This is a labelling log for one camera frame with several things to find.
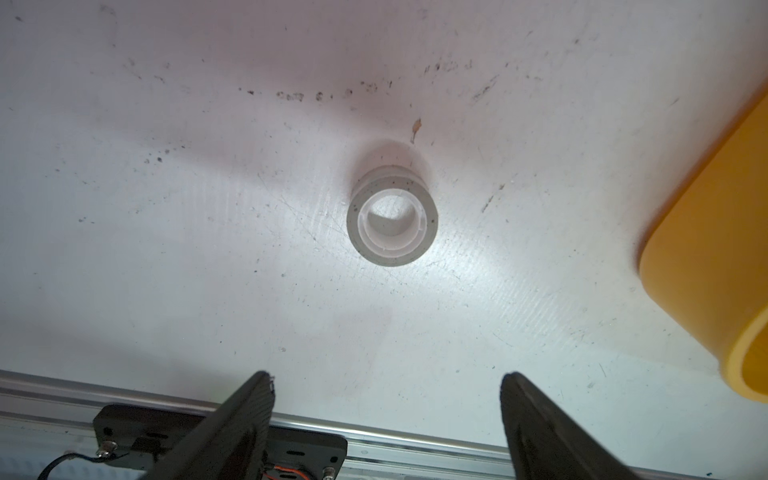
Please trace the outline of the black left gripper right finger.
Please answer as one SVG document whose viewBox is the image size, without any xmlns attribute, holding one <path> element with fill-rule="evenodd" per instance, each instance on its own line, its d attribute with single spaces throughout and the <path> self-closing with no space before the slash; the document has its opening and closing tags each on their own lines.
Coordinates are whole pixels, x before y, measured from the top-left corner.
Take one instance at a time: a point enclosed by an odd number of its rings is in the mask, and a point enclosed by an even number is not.
<svg viewBox="0 0 768 480">
<path fill-rule="evenodd" d="M 504 376 L 501 414 L 517 479 L 636 479 L 527 377 Z"/>
</svg>

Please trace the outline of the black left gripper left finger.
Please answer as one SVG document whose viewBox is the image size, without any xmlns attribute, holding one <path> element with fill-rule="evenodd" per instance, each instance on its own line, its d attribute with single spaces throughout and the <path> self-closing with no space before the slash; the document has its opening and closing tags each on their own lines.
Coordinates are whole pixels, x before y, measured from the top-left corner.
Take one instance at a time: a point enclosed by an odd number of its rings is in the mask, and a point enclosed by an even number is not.
<svg viewBox="0 0 768 480">
<path fill-rule="evenodd" d="M 255 373 L 143 477 L 262 478 L 274 403 L 272 377 Z"/>
</svg>

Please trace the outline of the yellow plastic storage box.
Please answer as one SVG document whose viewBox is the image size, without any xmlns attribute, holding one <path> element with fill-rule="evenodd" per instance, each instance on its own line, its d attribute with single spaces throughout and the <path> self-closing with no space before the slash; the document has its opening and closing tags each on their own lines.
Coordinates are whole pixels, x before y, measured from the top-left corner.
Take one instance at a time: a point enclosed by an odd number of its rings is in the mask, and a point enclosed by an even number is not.
<svg viewBox="0 0 768 480">
<path fill-rule="evenodd" d="M 767 101 L 744 114 L 653 230 L 639 261 L 648 296 L 767 400 Z"/>
</svg>

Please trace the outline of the clear grey tape roll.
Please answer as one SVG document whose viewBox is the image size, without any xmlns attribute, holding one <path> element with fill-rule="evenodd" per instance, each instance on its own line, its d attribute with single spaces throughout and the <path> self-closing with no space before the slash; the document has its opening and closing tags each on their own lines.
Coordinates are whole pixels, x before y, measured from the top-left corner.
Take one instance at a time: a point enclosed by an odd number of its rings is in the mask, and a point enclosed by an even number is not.
<svg viewBox="0 0 768 480">
<path fill-rule="evenodd" d="M 352 190 L 348 236 L 373 264 L 400 267 L 414 262 L 432 246 L 438 225 L 437 207 L 425 182 L 404 167 L 376 168 Z"/>
</svg>

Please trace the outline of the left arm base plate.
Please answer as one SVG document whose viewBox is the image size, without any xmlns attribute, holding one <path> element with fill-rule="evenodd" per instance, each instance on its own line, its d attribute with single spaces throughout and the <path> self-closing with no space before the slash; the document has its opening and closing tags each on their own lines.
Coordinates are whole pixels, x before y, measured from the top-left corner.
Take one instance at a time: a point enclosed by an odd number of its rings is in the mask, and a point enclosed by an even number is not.
<svg viewBox="0 0 768 480">
<path fill-rule="evenodd" d="M 97 441 L 112 442 L 115 468 L 147 471 L 203 421 L 202 415 L 112 404 L 93 420 Z M 265 479 L 335 479 L 348 449 L 337 434 L 271 426 Z"/>
</svg>

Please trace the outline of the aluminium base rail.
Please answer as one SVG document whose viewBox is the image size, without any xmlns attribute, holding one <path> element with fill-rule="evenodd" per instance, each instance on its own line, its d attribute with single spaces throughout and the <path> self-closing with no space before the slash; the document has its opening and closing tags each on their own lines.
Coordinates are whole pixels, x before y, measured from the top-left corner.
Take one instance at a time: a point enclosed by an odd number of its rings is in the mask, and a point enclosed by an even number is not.
<svg viewBox="0 0 768 480">
<path fill-rule="evenodd" d="M 108 404 L 154 407 L 205 415 L 216 404 L 11 371 L 1 373 L 1 409 L 34 421 L 75 426 L 91 422 Z M 599 446 L 540 389 L 519 373 L 505 376 L 500 408 L 526 432 L 541 425 L 569 440 L 573 452 L 590 456 Z M 340 468 L 344 479 L 513 479 L 506 448 L 273 414 L 276 427 L 338 434 L 348 442 Z"/>
</svg>

